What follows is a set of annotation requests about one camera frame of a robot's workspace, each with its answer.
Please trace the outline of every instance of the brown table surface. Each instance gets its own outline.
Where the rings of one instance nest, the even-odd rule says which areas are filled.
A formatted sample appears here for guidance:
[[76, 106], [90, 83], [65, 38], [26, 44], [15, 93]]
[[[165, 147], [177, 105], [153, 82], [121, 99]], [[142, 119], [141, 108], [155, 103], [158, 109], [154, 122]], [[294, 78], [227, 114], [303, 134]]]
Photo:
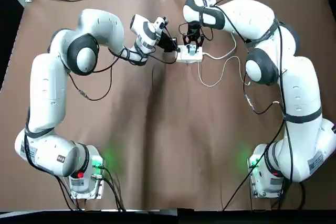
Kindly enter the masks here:
[[[328, 1], [259, 1], [270, 6], [300, 35], [298, 55], [312, 60], [319, 78], [323, 116], [335, 122], [336, 26]], [[184, 2], [33, 0], [26, 6], [0, 95], [0, 210], [66, 209], [56, 180], [34, 170], [14, 151], [15, 138], [26, 120], [32, 61], [46, 52], [52, 34], [59, 28], [75, 29], [83, 9], [97, 8], [120, 17], [126, 46], [135, 40], [129, 30], [134, 14], [152, 22], [158, 16], [166, 16], [170, 33], [182, 43], [177, 28], [184, 22]], [[213, 56], [223, 55], [232, 46], [230, 34], [224, 31], [215, 30], [214, 40], [204, 42], [204, 50]], [[172, 59], [172, 55], [162, 54], [158, 49], [155, 55]], [[246, 50], [241, 41], [236, 55], [244, 67]], [[102, 48], [97, 69], [111, 61], [111, 55]], [[216, 81], [222, 67], [223, 61], [205, 58], [204, 81]], [[109, 73], [75, 76], [75, 81], [90, 97], [97, 98], [108, 88]], [[247, 90], [259, 109], [279, 99], [277, 86], [252, 84]], [[226, 204], [247, 174], [246, 158], [257, 144], [273, 138], [280, 122], [281, 113], [276, 107], [262, 116], [252, 113], [243, 96], [236, 60], [227, 64], [222, 81], [214, 88], [200, 84], [197, 65], [165, 66], [150, 59], [146, 66], [135, 67], [120, 60], [113, 69], [111, 92], [102, 101], [84, 99], [68, 81], [67, 115], [57, 133], [100, 150], [120, 177], [128, 209], [221, 209], [220, 184]], [[304, 183], [307, 209], [336, 209], [335, 165], [334, 156]], [[284, 208], [296, 208], [299, 203], [300, 190], [293, 185]], [[90, 201], [88, 206], [115, 209], [110, 189], [105, 187], [104, 199]], [[263, 209], [270, 204], [269, 200], [253, 200], [253, 206]], [[250, 209], [248, 183], [229, 209]]]

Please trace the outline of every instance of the electrical outlet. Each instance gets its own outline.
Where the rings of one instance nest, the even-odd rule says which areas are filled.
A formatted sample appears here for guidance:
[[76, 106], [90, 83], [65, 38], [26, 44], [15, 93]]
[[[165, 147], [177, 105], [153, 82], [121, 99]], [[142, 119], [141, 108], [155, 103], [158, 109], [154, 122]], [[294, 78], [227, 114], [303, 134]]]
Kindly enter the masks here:
[[183, 63], [196, 63], [202, 62], [203, 60], [203, 51], [202, 47], [199, 47], [197, 52], [194, 55], [189, 54], [188, 48], [185, 45], [178, 45], [180, 52], [176, 52], [176, 62]]

